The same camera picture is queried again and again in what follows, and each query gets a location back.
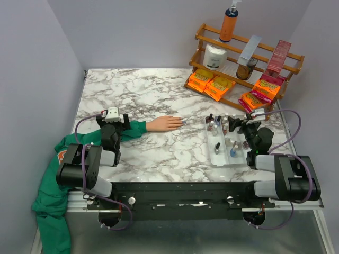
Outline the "mannequin hand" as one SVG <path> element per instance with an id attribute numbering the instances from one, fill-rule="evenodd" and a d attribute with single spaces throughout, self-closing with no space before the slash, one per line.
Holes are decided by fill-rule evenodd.
<path id="1" fill-rule="evenodd" d="M 146 123 L 148 132 L 168 132 L 177 130 L 184 125 L 181 117 L 161 116 Z"/>

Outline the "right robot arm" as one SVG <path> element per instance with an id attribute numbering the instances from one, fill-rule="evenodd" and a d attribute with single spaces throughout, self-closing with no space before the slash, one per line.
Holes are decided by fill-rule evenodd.
<path id="1" fill-rule="evenodd" d="M 274 180 L 256 181 L 244 193 L 244 202 L 256 207 L 263 198 L 304 203 L 317 201 L 321 188 L 309 156 L 270 154 L 274 132 L 251 118 L 228 117 L 229 132 L 243 134 L 249 146 L 247 165 L 255 170 L 274 173 Z"/>

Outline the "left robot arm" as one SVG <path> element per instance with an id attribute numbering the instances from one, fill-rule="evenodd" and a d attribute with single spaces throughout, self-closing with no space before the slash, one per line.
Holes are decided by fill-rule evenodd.
<path id="1" fill-rule="evenodd" d="M 118 197 L 112 192 L 113 184 L 99 176 L 99 169 L 118 165 L 121 136 L 131 126 L 128 114 L 120 117 L 117 108 L 109 108 L 95 118 L 100 127 L 101 144 L 70 144 L 57 171 L 56 182 L 59 186 L 100 196 L 100 204 L 111 209 L 116 206 Z"/>

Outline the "blue nail polish bottle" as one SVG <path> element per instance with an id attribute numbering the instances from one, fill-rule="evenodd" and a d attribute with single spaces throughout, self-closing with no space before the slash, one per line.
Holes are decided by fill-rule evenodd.
<path id="1" fill-rule="evenodd" d="M 233 147 L 232 147 L 231 150 L 230 150 L 230 156 L 235 157 L 236 153 L 237 153 L 237 150 L 234 150 Z"/>

